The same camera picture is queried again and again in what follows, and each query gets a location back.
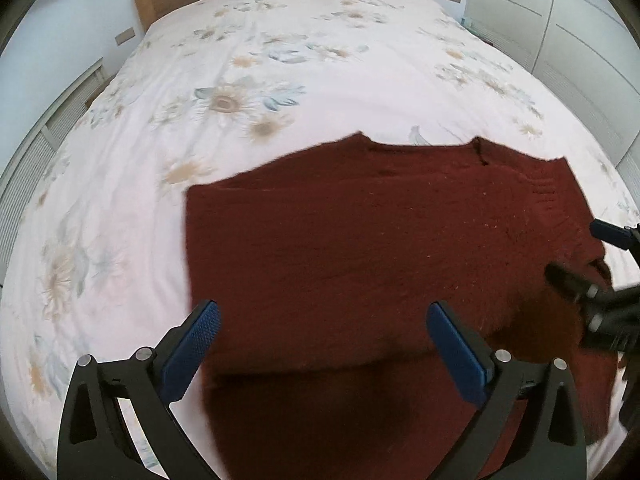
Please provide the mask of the dark red knit sweater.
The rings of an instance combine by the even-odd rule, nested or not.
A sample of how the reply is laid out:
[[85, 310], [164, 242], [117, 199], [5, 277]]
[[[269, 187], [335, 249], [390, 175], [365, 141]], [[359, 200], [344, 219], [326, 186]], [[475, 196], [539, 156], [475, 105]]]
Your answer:
[[565, 159], [362, 134], [186, 192], [191, 299], [222, 324], [204, 410], [232, 479], [423, 479], [473, 415], [427, 335], [442, 300], [520, 360], [565, 360], [589, 441], [617, 360], [583, 349], [556, 262], [605, 286]]

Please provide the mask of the pink floral bed cover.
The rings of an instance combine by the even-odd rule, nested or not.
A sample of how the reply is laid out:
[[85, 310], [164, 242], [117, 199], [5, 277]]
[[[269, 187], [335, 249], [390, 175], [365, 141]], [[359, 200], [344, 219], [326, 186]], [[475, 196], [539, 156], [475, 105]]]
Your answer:
[[1, 299], [13, 426], [55, 473], [78, 359], [117, 359], [189, 304], [184, 193], [360, 131], [484, 136], [566, 158], [592, 212], [639, 209], [596, 130], [433, 0], [204, 0], [156, 22], [34, 172]]

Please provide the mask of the white wardrobe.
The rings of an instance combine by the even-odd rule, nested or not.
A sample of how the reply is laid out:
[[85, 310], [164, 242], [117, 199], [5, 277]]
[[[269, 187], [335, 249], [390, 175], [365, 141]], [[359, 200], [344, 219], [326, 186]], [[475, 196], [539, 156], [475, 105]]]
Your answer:
[[639, 48], [608, 0], [466, 0], [463, 23], [542, 81], [614, 164], [639, 134]]

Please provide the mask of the white radiator cover cabinet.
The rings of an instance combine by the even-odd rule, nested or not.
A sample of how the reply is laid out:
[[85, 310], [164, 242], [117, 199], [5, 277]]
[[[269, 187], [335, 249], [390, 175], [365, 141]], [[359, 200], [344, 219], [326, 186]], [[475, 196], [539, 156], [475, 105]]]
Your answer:
[[21, 216], [40, 178], [78, 119], [111, 81], [99, 58], [46, 109], [1, 176], [1, 278], [6, 275]]

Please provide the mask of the left wall switch plate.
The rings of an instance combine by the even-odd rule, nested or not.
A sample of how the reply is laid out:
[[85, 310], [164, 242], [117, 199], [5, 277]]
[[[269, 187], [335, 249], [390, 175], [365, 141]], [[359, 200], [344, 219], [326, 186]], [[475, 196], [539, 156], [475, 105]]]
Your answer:
[[115, 37], [115, 42], [118, 46], [121, 46], [122, 44], [134, 38], [135, 36], [136, 36], [136, 32], [132, 27], [129, 27]]

